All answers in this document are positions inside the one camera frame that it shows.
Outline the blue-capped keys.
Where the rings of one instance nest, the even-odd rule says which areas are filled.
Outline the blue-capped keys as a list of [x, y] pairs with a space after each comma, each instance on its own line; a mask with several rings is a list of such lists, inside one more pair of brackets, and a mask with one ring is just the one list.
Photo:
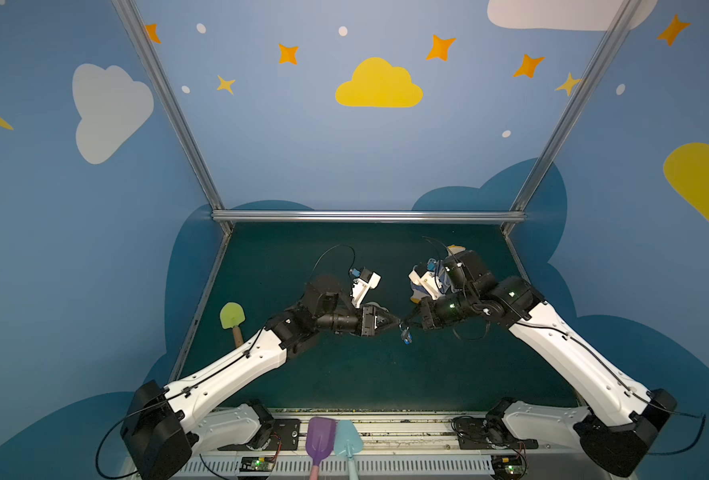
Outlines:
[[412, 336], [408, 327], [400, 326], [400, 338], [405, 345], [412, 344]]

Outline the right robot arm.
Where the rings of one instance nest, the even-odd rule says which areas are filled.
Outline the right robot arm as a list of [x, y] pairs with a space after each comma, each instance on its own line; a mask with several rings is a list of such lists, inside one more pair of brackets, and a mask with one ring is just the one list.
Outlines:
[[604, 471], [628, 478], [649, 453], [676, 401], [616, 368], [584, 341], [530, 283], [498, 281], [472, 250], [414, 267], [408, 278], [425, 330], [479, 317], [539, 354], [583, 399], [576, 408], [504, 398], [486, 413], [483, 442], [508, 448], [530, 440], [583, 451]]

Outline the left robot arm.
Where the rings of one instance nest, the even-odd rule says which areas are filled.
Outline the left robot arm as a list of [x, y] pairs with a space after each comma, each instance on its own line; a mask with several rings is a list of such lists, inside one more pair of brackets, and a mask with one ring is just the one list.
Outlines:
[[362, 303], [322, 275], [306, 284], [298, 302], [272, 316], [244, 345], [166, 386], [140, 386], [118, 423], [120, 437], [144, 479], [170, 479], [204, 451], [198, 427], [224, 400], [258, 377], [312, 347], [322, 331], [374, 337], [400, 319], [375, 303]]

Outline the left blue dotted glove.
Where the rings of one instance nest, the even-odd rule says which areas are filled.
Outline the left blue dotted glove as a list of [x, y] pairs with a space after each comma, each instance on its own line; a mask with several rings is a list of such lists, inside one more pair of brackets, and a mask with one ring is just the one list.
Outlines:
[[415, 283], [410, 281], [410, 288], [412, 291], [410, 301], [414, 304], [418, 304], [423, 298], [431, 297], [430, 293], [425, 289], [421, 282]]

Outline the blue dotted glove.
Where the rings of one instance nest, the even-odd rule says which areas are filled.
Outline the blue dotted glove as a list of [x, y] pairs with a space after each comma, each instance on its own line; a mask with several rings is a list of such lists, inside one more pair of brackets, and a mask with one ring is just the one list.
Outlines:
[[446, 250], [449, 254], [456, 255], [456, 254], [460, 254], [460, 252], [464, 252], [465, 248], [460, 245], [450, 245], [450, 246], [446, 247]]
[[425, 289], [421, 282], [415, 283], [410, 281], [410, 288], [412, 291], [410, 301], [414, 304], [418, 304], [423, 298], [431, 297], [430, 293]]

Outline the right blue dotted glove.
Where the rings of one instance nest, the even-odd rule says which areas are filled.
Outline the right blue dotted glove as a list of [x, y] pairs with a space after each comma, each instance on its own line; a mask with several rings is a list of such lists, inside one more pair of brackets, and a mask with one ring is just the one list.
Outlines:
[[460, 245], [450, 245], [450, 246], [446, 247], [446, 250], [449, 254], [456, 255], [456, 254], [460, 254], [460, 252], [464, 252], [465, 248]]

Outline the teal toy shovel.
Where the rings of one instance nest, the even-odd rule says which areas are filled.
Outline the teal toy shovel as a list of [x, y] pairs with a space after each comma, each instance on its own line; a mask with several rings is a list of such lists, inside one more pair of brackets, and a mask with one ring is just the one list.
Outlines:
[[336, 424], [336, 439], [334, 439], [334, 455], [348, 462], [348, 479], [358, 480], [358, 469], [355, 456], [362, 452], [363, 441], [359, 432], [350, 420], [340, 420]]

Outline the purple toy shovel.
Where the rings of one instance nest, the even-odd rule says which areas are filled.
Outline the purple toy shovel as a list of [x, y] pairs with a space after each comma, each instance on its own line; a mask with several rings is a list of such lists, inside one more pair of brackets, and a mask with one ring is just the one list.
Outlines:
[[336, 440], [336, 426], [338, 426], [336, 420], [326, 417], [312, 417], [308, 422], [306, 453], [312, 458], [309, 480], [318, 480], [320, 464], [332, 454], [334, 440]]

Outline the right controller board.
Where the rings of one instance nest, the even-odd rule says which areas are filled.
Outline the right controller board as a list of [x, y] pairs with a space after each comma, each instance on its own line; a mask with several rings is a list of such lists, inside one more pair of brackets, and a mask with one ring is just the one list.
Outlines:
[[527, 472], [525, 462], [511, 456], [492, 456], [491, 467], [494, 480], [520, 480]]

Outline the controller board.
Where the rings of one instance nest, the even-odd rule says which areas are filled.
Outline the controller board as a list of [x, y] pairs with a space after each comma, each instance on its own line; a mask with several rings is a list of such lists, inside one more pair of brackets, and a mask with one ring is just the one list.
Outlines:
[[525, 462], [511, 456], [492, 456], [491, 467], [494, 480], [520, 480], [527, 472]]
[[240, 473], [272, 472], [274, 462], [268, 457], [242, 457], [240, 459]]

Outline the left controller board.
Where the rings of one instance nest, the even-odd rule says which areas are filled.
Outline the left controller board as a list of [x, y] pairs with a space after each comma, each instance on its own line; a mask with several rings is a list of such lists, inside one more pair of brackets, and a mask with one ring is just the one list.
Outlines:
[[274, 462], [268, 457], [242, 457], [240, 459], [240, 473], [272, 472]]

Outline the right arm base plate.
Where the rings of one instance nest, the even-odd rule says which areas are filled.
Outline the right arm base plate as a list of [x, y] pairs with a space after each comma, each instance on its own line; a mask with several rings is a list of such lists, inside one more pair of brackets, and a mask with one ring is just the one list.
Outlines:
[[537, 449], [534, 439], [517, 439], [498, 420], [458, 416], [450, 421], [461, 450]]

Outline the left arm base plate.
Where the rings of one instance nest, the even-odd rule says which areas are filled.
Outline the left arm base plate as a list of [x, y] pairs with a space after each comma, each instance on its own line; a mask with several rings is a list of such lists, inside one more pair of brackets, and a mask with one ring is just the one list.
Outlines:
[[272, 432], [260, 432], [258, 439], [250, 440], [248, 444], [226, 445], [218, 447], [218, 451], [296, 451], [300, 444], [300, 427], [302, 422], [299, 419], [276, 419]]

